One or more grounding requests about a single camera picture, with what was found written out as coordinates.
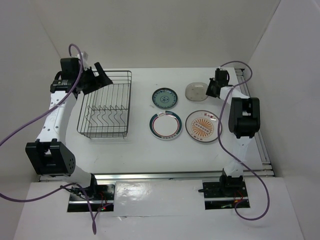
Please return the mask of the clear glass plate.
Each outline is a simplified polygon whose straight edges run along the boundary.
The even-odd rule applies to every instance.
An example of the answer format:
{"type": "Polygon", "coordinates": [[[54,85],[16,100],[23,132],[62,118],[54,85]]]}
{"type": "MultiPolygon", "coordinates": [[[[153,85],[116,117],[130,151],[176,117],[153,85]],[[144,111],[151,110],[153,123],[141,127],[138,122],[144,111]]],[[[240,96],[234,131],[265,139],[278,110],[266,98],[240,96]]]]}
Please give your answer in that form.
{"type": "Polygon", "coordinates": [[[192,82],[185,88],[185,97],[192,102],[202,102],[208,98],[206,95],[208,85],[203,82],[192,82]]]}

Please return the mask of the blue patterned plate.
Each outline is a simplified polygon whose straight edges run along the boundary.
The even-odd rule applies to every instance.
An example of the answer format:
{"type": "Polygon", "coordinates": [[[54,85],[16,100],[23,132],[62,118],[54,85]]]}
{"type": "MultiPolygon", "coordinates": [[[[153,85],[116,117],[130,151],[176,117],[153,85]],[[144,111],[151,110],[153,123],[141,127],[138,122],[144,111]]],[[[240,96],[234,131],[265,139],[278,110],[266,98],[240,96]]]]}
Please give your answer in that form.
{"type": "Polygon", "coordinates": [[[178,95],[173,89],[162,87],[152,94],[151,100],[156,107],[166,110],[178,103],[178,95]]]}

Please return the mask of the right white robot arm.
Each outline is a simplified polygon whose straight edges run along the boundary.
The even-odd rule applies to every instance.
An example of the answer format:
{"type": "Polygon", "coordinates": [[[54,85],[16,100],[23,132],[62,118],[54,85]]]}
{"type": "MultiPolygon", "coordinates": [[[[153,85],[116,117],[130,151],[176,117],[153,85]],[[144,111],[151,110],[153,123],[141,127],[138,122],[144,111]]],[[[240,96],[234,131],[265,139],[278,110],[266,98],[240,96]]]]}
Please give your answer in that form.
{"type": "Polygon", "coordinates": [[[207,96],[223,100],[222,111],[229,106],[228,130],[233,136],[233,149],[228,153],[218,184],[220,194],[225,197],[233,197],[242,189],[248,146],[261,125],[260,100],[236,90],[229,80],[228,71],[217,68],[206,90],[207,96]]]}

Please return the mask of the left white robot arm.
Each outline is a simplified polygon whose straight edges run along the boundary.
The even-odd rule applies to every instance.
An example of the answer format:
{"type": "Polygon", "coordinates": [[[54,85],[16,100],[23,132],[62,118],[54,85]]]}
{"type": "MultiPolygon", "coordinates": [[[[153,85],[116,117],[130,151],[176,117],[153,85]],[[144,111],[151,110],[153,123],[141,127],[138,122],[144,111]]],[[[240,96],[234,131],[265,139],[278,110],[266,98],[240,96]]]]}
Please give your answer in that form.
{"type": "Polygon", "coordinates": [[[99,193],[97,180],[77,166],[75,155],[66,146],[67,127],[80,93],[87,95],[113,82],[99,62],[94,64],[94,73],[87,60],[86,52],[60,60],[61,71],[50,85],[50,113],[36,140],[26,144],[25,152],[37,175],[79,184],[81,194],[92,200],[99,193]]]}

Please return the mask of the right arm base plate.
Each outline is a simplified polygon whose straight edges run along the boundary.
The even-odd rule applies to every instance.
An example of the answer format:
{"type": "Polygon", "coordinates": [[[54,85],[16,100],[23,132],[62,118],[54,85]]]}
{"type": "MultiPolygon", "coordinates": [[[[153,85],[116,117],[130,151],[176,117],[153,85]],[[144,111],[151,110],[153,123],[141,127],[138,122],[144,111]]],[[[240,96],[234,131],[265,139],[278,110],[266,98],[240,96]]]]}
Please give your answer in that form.
{"type": "Polygon", "coordinates": [[[223,210],[238,208],[250,208],[250,201],[246,184],[243,182],[238,190],[232,190],[225,194],[220,190],[218,182],[203,182],[202,188],[198,190],[203,194],[205,210],[223,210]]]}

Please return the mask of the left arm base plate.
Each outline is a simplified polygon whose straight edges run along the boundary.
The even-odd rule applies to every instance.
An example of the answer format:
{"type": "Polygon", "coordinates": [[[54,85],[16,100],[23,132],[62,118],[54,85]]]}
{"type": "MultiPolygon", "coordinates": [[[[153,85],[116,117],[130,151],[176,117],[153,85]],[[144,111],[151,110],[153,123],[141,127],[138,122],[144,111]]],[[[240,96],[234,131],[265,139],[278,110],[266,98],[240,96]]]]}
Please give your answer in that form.
{"type": "MultiPolygon", "coordinates": [[[[113,183],[97,185],[95,193],[87,193],[93,212],[97,212],[98,209],[100,209],[101,212],[114,211],[115,188],[116,185],[113,183]]],[[[75,193],[75,189],[70,192],[67,212],[89,212],[88,202],[82,192],[77,190],[77,193],[75,193]]]]}

